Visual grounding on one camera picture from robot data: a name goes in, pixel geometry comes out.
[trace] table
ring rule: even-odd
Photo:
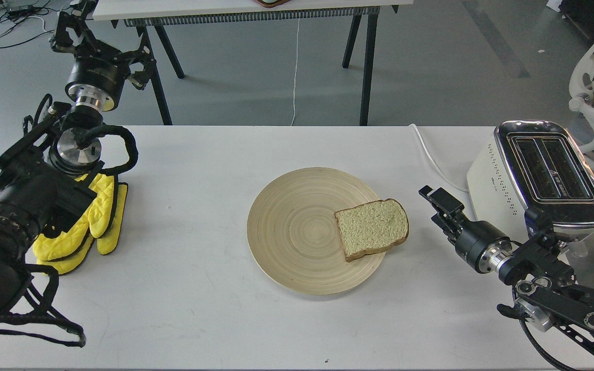
[[[121,176],[130,190],[118,249],[91,251],[61,277],[55,300],[84,326],[87,345],[0,336],[0,368],[551,369],[518,322],[495,310],[511,302],[510,289],[476,274],[430,221],[423,185],[469,198],[439,178],[412,127],[128,129],[140,155]],[[421,127],[457,183],[492,130]],[[118,139],[104,138],[103,159],[126,160]],[[262,188],[311,166],[360,178],[401,202],[410,220],[405,244],[363,284],[333,296],[276,284],[246,240]],[[539,338],[571,366],[594,367],[557,331]]]
[[[184,78],[185,73],[163,28],[166,25],[352,16],[353,21],[342,62],[343,68],[349,68],[361,16],[368,15],[366,58],[364,62],[364,81],[361,87],[361,113],[359,119],[359,125],[366,126],[370,110],[375,36],[377,35],[377,17],[380,13],[380,7],[382,5],[393,5],[394,11],[397,12],[399,5],[413,3],[413,0],[292,0],[278,7],[266,9],[253,0],[216,0],[207,2],[200,0],[155,0],[153,2],[145,0],[99,0],[93,12],[93,19],[96,21],[123,19],[126,26],[136,27],[139,35],[147,33],[147,26],[153,26],[158,33],[164,50],[167,52],[176,76]],[[158,73],[154,74],[152,83],[162,121],[165,125],[171,125],[172,120]]]

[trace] yellow oven mitt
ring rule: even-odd
[[[56,238],[41,234],[32,245],[37,263],[53,266],[60,275],[77,268],[94,241],[102,255],[112,252],[118,244],[127,184],[118,183],[116,176],[98,174],[89,188],[97,193],[97,197],[73,228]]]

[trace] concrete floor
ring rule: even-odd
[[[52,0],[50,6],[64,4]],[[477,22],[478,14],[490,23]],[[43,18],[45,28],[54,28],[55,12]],[[184,80],[175,78],[151,30],[174,124],[290,125],[299,27],[294,124],[358,125],[365,33],[360,31],[351,67],[342,69],[350,21],[167,26],[188,75]],[[41,26],[40,19],[30,19],[2,38],[0,46],[37,35]],[[0,33],[8,27],[0,24]],[[90,27],[118,49],[138,46],[136,31],[123,24],[113,29],[91,21]],[[515,75],[505,64],[505,50],[493,44],[497,35],[527,76]],[[73,57],[53,53],[47,39],[0,49],[0,154],[21,136],[22,117],[33,115],[45,93],[67,100],[63,87]],[[568,20],[540,0],[415,0],[398,14],[382,9],[370,125],[494,126],[538,119],[557,122],[587,141],[583,117],[568,110],[568,82],[588,47]],[[130,84],[120,107],[104,119],[113,125],[162,124],[151,87],[136,91]],[[464,143],[451,143],[452,150],[459,145]],[[594,286],[594,235],[587,244],[588,257],[571,263],[580,282]]]

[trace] wooden plate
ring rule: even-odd
[[[254,259],[276,282],[300,293],[335,294],[370,277],[384,258],[346,263],[335,211],[379,199],[363,181],[327,167],[308,167],[272,181],[247,219]]]

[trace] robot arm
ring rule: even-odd
[[[572,267],[558,260],[563,244],[556,238],[551,220],[528,209],[525,218],[530,239],[519,245],[487,221],[470,221],[462,202],[443,188],[432,192],[425,186],[419,194],[437,211],[432,221],[467,264],[478,273],[497,272],[504,284],[512,286],[514,305],[499,305],[500,314],[522,324],[529,322],[540,331],[556,327],[594,356],[594,341],[570,327],[588,331],[594,340],[594,289],[575,284]],[[563,368],[546,352],[543,356]]]
[[[104,124],[101,113],[118,106],[126,79],[136,89],[143,89],[155,70],[147,37],[141,39],[138,50],[124,53],[94,37],[85,19],[96,3],[73,2],[69,12],[59,14],[50,40],[55,52],[75,56],[65,88],[73,103],[52,103],[52,97],[45,96],[36,117],[25,118],[26,124],[31,122],[31,130],[27,133],[25,125],[23,138],[0,157],[0,323],[56,325],[77,335],[78,340],[61,341],[10,329],[0,329],[0,333],[78,347],[86,342],[82,327],[52,307],[58,287],[56,270],[26,264],[24,256],[40,233],[53,238],[70,230],[95,197],[89,184],[97,173],[120,174],[135,166],[138,152],[134,136],[124,127]],[[71,40],[68,28],[80,38],[79,44]],[[141,63],[143,69],[130,72],[134,63]],[[40,112],[48,100],[50,107],[41,120]],[[129,160],[103,169],[99,137],[109,134],[123,138]],[[75,181],[83,174],[89,175]],[[31,283],[33,273],[49,276],[42,294]],[[33,310],[10,313],[23,297]]]

